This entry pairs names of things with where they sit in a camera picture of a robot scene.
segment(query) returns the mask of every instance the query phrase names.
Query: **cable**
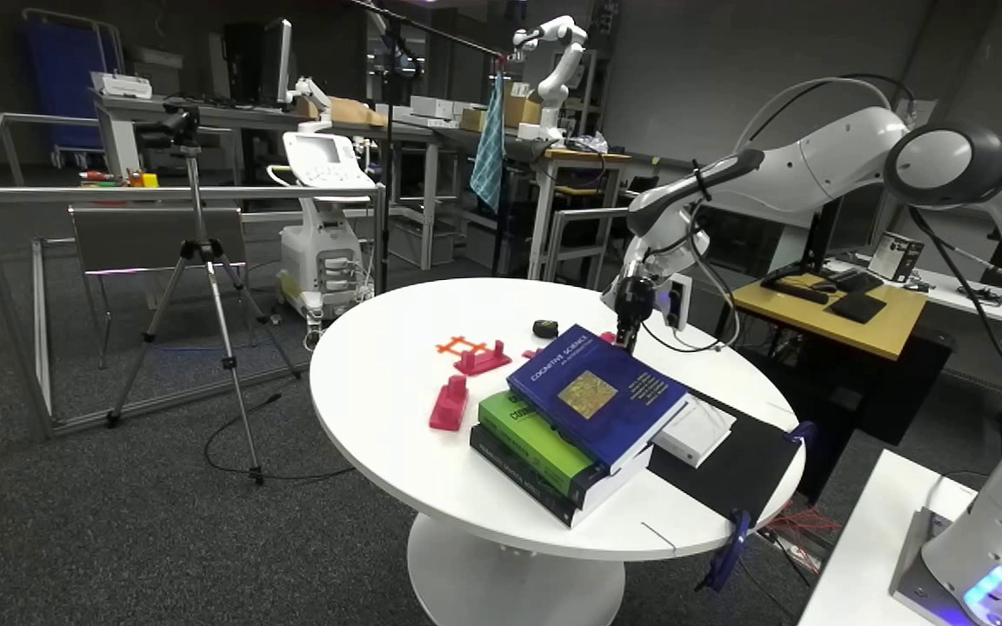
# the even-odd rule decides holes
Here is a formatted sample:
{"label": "cable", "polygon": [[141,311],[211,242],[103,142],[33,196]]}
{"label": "cable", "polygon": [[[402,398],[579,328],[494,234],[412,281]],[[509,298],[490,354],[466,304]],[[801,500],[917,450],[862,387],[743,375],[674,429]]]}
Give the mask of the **cable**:
{"label": "cable", "polygon": [[[695,202],[695,204],[689,208],[689,223],[699,223],[699,213],[703,213],[703,202]],[[743,332],[740,311],[735,305],[735,295],[730,295],[735,289],[708,268],[708,260],[706,260],[706,253],[699,252],[699,241],[695,241],[695,237],[689,237],[689,246],[692,246],[692,253],[695,253],[699,273],[703,273],[706,281],[718,289],[722,311],[735,317],[735,335],[722,340],[728,349],[735,349],[735,344],[740,340],[740,332]]]}
{"label": "cable", "polygon": [[839,73],[839,78],[892,85],[896,89],[896,99],[908,103],[908,115],[916,110],[916,94],[913,94],[913,87],[903,80],[894,80],[888,73]]}
{"label": "cable", "polygon": [[784,545],[775,545],[778,542],[778,532],[751,532],[756,538],[762,538],[768,550],[775,550],[785,564],[790,564],[790,572],[806,583],[806,589],[815,589],[815,577],[806,577],[806,572],[784,550]]}
{"label": "cable", "polygon": [[990,320],[987,320],[987,312],[986,312],[974,286],[968,286],[968,278],[959,275],[957,260],[951,256],[943,237],[932,234],[932,226],[925,223],[925,217],[921,217],[916,204],[908,204],[908,208],[913,208],[916,226],[932,241],[937,253],[943,256],[943,263],[945,263],[945,268],[954,273],[954,278],[959,281],[962,295],[974,304],[974,311],[978,311],[978,317],[981,317],[981,328],[986,328],[986,339],[987,339],[987,344],[996,349],[996,354],[1000,354],[1000,361],[1002,361],[1002,344],[1000,344],[1000,339],[996,339],[996,332],[990,332]]}
{"label": "cable", "polygon": [[662,349],[667,349],[667,350],[674,350],[674,354],[699,354],[699,350],[721,350],[721,340],[708,340],[708,344],[699,344],[699,349],[692,349],[692,344],[667,344],[663,339],[656,339],[647,325],[639,325],[644,328],[644,335],[650,339],[650,340],[656,340]]}
{"label": "cable", "polygon": [[940,494],[940,488],[945,482],[945,474],[940,474],[940,480],[932,480],[932,488],[925,492],[921,499],[921,508],[917,513],[930,513],[932,499]]}
{"label": "cable", "polygon": [[268,162],[268,168],[263,168],[263,179],[276,180],[276,186],[281,186],[281,189],[301,189],[301,186],[287,186],[277,169],[293,169],[293,168],[285,168],[285,162]]}
{"label": "cable", "polygon": [[974,252],[962,252],[962,246],[957,246],[957,242],[951,242],[951,241],[943,241],[943,246],[945,246],[951,253],[968,256],[968,260],[974,260],[974,263],[981,263],[986,273],[990,273],[990,275],[1002,278],[1002,268],[990,263],[987,256],[981,256],[981,253],[974,253]]}
{"label": "cable", "polygon": [[[277,387],[276,392],[268,392],[262,405],[254,405],[246,415],[254,417],[256,411],[272,408],[281,401],[287,387]],[[236,429],[241,417],[228,417],[221,420],[204,442],[203,442],[203,460],[207,470],[219,470],[219,474],[250,474],[246,465],[227,465],[211,455],[211,444],[221,433]],[[334,475],[344,475],[344,474],[354,474],[354,465],[342,465],[342,470],[332,470],[332,474],[263,474],[263,480],[287,480],[287,482],[323,482],[323,480],[334,480]]]}
{"label": "cable", "polygon": [[815,78],[815,80],[801,80],[784,87],[778,94],[772,94],[739,131],[730,153],[740,153],[743,142],[751,142],[766,124],[772,124],[790,103],[795,103],[805,94],[821,89],[821,87],[862,87],[874,89],[874,99],[892,110],[888,94],[862,80],[860,73],[834,73],[834,78]]}

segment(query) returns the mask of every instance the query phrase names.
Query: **red object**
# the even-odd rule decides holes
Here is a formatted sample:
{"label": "red object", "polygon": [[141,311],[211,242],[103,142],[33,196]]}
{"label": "red object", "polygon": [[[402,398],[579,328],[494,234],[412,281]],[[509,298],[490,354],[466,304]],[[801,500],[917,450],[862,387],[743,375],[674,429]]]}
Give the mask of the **red object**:
{"label": "red object", "polygon": [[464,408],[466,408],[466,375],[452,375],[432,408],[432,429],[439,433],[459,433],[464,429]]}
{"label": "red object", "polygon": [[509,361],[511,361],[511,357],[503,354],[503,344],[494,340],[494,350],[464,350],[459,361],[456,361],[456,368],[459,368],[464,375],[479,375],[479,373],[501,368],[501,364],[509,364]]}

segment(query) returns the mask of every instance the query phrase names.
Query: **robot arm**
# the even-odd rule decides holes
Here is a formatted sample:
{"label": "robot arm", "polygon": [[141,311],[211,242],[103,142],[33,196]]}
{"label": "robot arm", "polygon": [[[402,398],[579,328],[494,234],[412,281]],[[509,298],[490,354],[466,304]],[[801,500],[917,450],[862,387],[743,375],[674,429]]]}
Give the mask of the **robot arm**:
{"label": "robot arm", "polygon": [[557,121],[560,121],[560,103],[567,101],[579,71],[580,71],[580,56],[584,56],[584,30],[573,26],[569,13],[560,13],[553,22],[544,22],[538,29],[524,30],[517,29],[511,34],[511,48],[517,58],[524,58],[529,53],[534,53],[544,41],[562,41],[567,48],[560,56],[560,63],[553,66],[553,73],[546,73],[534,87],[534,99],[544,103],[544,130],[560,140]]}
{"label": "robot arm", "polygon": [[[756,169],[739,174],[708,180],[708,204],[795,217],[884,174],[901,202],[925,213],[986,208],[1002,237],[1002,140],[971,124],[908,131],[892,110],[868,107],[768,151]],[[626,349],[650,312],[650,289],[695,260],[663,242],[689,234],[674,202],[699,196],[699,186],[677,180],[632,202],[628,260],[613,289]],[[1002,464],[962,517],[932,537],[913,568],[930,581],[921,597],[932,602],[937,624],[1002,624]]]}
{"label": "robot arm", "polygon": [[684,246],[695,226],[677,204],[706,200],[718,208],[805,223],[821,204],[884,180],[884,157],[903,131],[908,124],[888,107],[862,107],[790,145],[743,151],[638,196],[626,220],[632,242],[610,289],[620,344],[632,349],[650,312],[650,292],[695,263],[699,246]]}
{"label": "robot arm", "polygon": [[294,80],[294,87],[287,89],[287,101],[294,103],[294,101],[301,101],[301,99],[316,103],[320,118],[301,121],[298,131],[332,130],[332,99],[320,89],[316,80],[308,80],[308,78],[298,78],[298,80]]}

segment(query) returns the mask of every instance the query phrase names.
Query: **black cable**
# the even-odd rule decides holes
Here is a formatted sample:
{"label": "black cable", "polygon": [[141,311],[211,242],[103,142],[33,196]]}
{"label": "black cable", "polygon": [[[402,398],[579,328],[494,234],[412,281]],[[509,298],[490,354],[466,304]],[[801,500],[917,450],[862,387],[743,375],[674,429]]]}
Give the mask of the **black cable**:
{"label": "black cable", "polygon": [[[285,392],[285,387],[276,391],[276,392],[268,392],[262,405],[254,405],[254,408],[246,411],[246,417],[254,417],[256,411],[277,405],[281,392]],[[221,433],[236,429],[241,420],[243,420],[243,417],[221,420],[221,423],[203,442],[203,460],[204,460],[207,470],[219,470],[219,474],[250,474],[246,465],[227,465],[227,464],[219,464],[219,460],[211,455],[214,438],[219,438]],[[344,475],[344,474],[354,474],[354,465],[342,465],[342,470],[332,470],[332,474],[263,474],[263,480],[320,482],[320,480],[334,480],[334,475]]]}
{"label": "black cable", "polygon": [[1000,361],[1002,361],[1002,344],[1000,344],[1000,339],[996,339],[996,332],[990,332],[990,320],[987,320],[978,292],[968,286],[968,278],[959,275],[957,260],[951,256],[943,237],[932,234],[932,226],[925,223],[925,217],[921,217],[916,204],[908,204],[908,213],[913,213],[916,226],[932,241],[932,252],[937,252],[937,253],[943,256],[943,263],[954,273],[954,278],[959,281],[962,295],[974,304],[974,311],[978,311],[978,317],[981,317],[981,328],[986,328],[986,339],[987,339],[987,344],[996,349],[996,354],[1000,354]]}
{"label": "black cable", "polygon": [[[834,73],[834,78],[884,80],[884,85],[892,85],[892,87],[901,89],[901,99],[908,101],[908,115],[913,115],[913,107],[916,107],[913,89],[908,89],[901,80],[894,80],[894,78],[884,78],[884,73]],[[756,142],[785,107],[793,107],[801,99],[806,99],[806,94],[815,94],[815,89],[821,89],[821,87],[830,87],[830,85],[806,85],[805,89],[790,94],[768,118],[762,118],[762,121],[756,124],[756,131],[748,136],[748,142]]]}

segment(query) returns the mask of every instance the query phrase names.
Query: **desk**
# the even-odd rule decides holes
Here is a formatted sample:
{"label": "desk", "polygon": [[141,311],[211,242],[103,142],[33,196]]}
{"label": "desk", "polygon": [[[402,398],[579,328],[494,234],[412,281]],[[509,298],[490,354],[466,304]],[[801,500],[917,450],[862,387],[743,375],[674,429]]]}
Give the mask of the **desk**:
{"label": "desk", "polygon": [[[466,130],[427,130],[400,118],[392,124],[396,140],[392,142],[425,142],[425,189],[422,189],[422,213],[412,217],[422,223],[422,273],[432,268],[432,246],[434,246],[434,217],[442,204],[439,191],[439,169],[442,169],[442,151],[478,151],[478,131]],[[557,174],[560,169],[604,169],[602,200],[604,204],[616,204],[616,189],[620,189],[620,169],[628,168],[626,153],[590,153],[590,151],[567,151],[567,145],[546,145],[544,140],[516,140],[503,131],[503,160],[529,160],[534,169],[534,220],[531,220],[531,242],[529,242],[529,278],[544,275],[544,252],[551,237],[551,213],[557,200]],[[400,169],[392,169],[392,217],[407,217],[396,208],[400,200]]]}
{"label": "desk", "polygon": [[748,312],[757,312],[757,317],[768,317],[775,325],[785,325],[785,328],[795,328],[795,332],[849,344],[857,350],[868,350],[875,357],[896,361],[903,344],[908,344],[908,339],[913,339],[913,332],[916,332],[916,325],[917,325],[917,317],[921,317],[925,295],[921,292],[903,292],[903,289],[894,289],[894,286],[875,286],[868,295],[884,298],[884,311],[874,320],[866,320],[866,325],[834,317],[821,304],[795,298],[795,295],[785,295],[785,292],[772,292],[772,289],[766,289],[757,281],[743,286],[743,289],[735,289],[735,305],[748,311]]}
{"label": "desk", "polygon": [[[108,157],[108,169],[112,174],[125,174],[125,169],[141,169],[141,157],[140,157],[140,140],[137,140],[137,124],[158,124],[165,118],[171,118],[171,110],[165,110],[171,99],[95,99],[95,110],[97,110],[97,130],[101,130],[101,142],[103,142],[103,157]],[[204,130],[227,130],[221,151],[228,153],[228,162],[241,162],[241,142],[232,136],[232,130],[263,130],[263,131],[287,131],[298,121],[287,118],[285,110],[276,107],[214,107],[214,103],[199,103],[203,124]]]}
{"label": "desk", "polygon": [[[785,281],[806,286],[817,281],[817,275],[793,275]],[[951,357],[943,339],[913,335],[925,311],[921,292],[875,286],[868,295],[884,298],[884,311],[857,325],[828,312],[823,304],[766,286],[735,289],[739,311],[805,332],[795,350],[784,357],[766,354],[766,373],[795,415],[817,423],[801,482],[801,494],[811,500],[823,492],[852,429],[892,444],[903,438]]]}
{"label": "desk", "polygon": [[[587,289],[459,278],[377,295],[316,344],[308,392],[327,438],[363,475],[416,513],[407,574],[434,624],[604,626],[623,602],[626,561],[674,561],[730,538],[728,517],[653,474],[628,480],[579,530],[524,499],[470,450],[478,401],[503,391],[516,364],[470,380],[459,434],[427,429],[434,392],[456,373],[434,349],[464,335],[501,339],[509,354],[521,354],[544,344],[531,339],[538,317],[613,328],[613,312]],[[638,354],[775,429],[795,423],[784,392],[735,350],[670,354],[639,339]],[[805,452],[793,455],[762,521],[790,500],[801,474]]]}
{"label": "desk", "polygon": [[610,204],[616,204],[616,189],[620,189],[620,169],[628,162],[626,153],[590,153],[590,151],[562,151],[562,145],[551,145],[544,153],[544,160],[534,162],[534,223],[531,223],[531,242],[529,242],[529,278],[544,275],[544,246],[546,246],[546,230],[551,230],[551,213],[553,213],[553,200],[557,200],[557,174],[560,169],[604,169],[604,196]]}
{"label": "desk", "polygon": [[974,492],[903,455],[881,452],[801,626],[930,626],[925,616],[892,594],[892,577],[916,513],[930,504],[943,517],[959,517],[971,500]]}

